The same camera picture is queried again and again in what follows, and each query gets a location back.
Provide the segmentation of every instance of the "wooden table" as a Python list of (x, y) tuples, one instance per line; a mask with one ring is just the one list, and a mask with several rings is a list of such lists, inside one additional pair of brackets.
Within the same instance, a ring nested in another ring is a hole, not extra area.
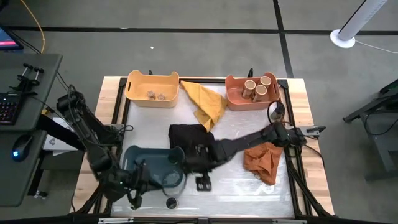
[[(104, 124), (111, 123), (120, 78), (121, 77), (104, 77), (95, 112), (95, 116)], [(310, 103), (308, 102), (304, 80), (287, 79), (287, 81), (289, 84), (290, 99), (292, 103), (296, 126), (313, 125)], [(121, 123), (124, 103), (125, 97), (122, 97), (119, 109), (118, 123)], [(310, 147), (319, 151), (319, 145), (317, 140), (308, 138), (307, 140)], [(323, 168), (322, 159), (319, 157), (319, 155), (315, 154), (306, 147), (303, 147), (302, 160), (308, 188), (310, 189), (312, 194), (314, 194), (318, 202), (322, 204), (323, 208), (327, 212), (333, 214), (333, 206), (331, 204), (329, 188), (326, 181), (326, 175)], [(97, 186), (98, 182), (95, 180), (93, 174), (91, 173), (85, 156), (81, 165), (75, 195), (73, 198), (73, 203), (77, 210), (88, 200), (88, 198), (91, 196), (95, 188), (97, 188)], [(305, 212), (302, 193), (297, 184), (296, 188), (300, 209), (302, 212)], [(105, 203), (106, 200), (103, 200), (101, 211), (104, 209)]]

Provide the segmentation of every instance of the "dark teal tray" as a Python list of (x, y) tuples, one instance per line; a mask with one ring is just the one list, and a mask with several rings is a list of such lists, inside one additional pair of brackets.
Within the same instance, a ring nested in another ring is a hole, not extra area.
[(136, 164), (145, 160), (152, 179), (165, 188), (181, 184), (184, 174), (180, 168), (185, 154), (180, 147), (174, 149), (149, 149), (130, 146), (124, 153), (123, 169), (133, 171)]

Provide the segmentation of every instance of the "yellow bin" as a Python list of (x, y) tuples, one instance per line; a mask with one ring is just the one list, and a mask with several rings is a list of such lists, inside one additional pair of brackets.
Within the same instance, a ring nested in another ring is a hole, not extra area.
[[(130, 72), (127, 78), (125, 96), (137, 106), (172, 108), (178, 100), (177, 72), (170, 75), (143, 75), (140, 71)], [(155, 93), (155, 99), (147, 96), (148, 91)], [(165, 96), (165, 100), (158, 100), (159, 94)]]

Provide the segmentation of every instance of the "computer mouse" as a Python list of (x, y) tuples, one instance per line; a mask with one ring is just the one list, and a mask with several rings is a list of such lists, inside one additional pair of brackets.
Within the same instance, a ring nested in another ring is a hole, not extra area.
[(21, 162), (26, 159), (29, 154), (30, 144), (33, 136), (30, 134), (23, 134), (18, 137), (12, 147), (12, 159), (16, 162)]

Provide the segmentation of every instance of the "orange bin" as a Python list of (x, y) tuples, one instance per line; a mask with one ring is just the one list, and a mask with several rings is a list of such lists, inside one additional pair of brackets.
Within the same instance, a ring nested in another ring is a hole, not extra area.
[(242, 97), (244, 82), (246, 80), (253, 80), (255, 83), (259, 83), (261, 77), (234, 78), (232, 75), (228, 75), (225, 80), (228, 107), (233, 111), (260, 110), (267, 108), (272, 101), (279, 100), (280, 93), (275, 75), (267, 72), (264, 76), (271, 79), (271, 84), (261, 101), (253, 103), (251, 98), (245, 99)]
[[(127, 78), (124, 94), (137, 106), (172, 108), (178, 101), (178, 80), (177, 72), (170, 75), (143, 75), (134, 70)], [(155, 92), (156, 99), (147, 96), (150, 90)], [(165, 95), (165, 100), (157, 99), (161, 93)]]

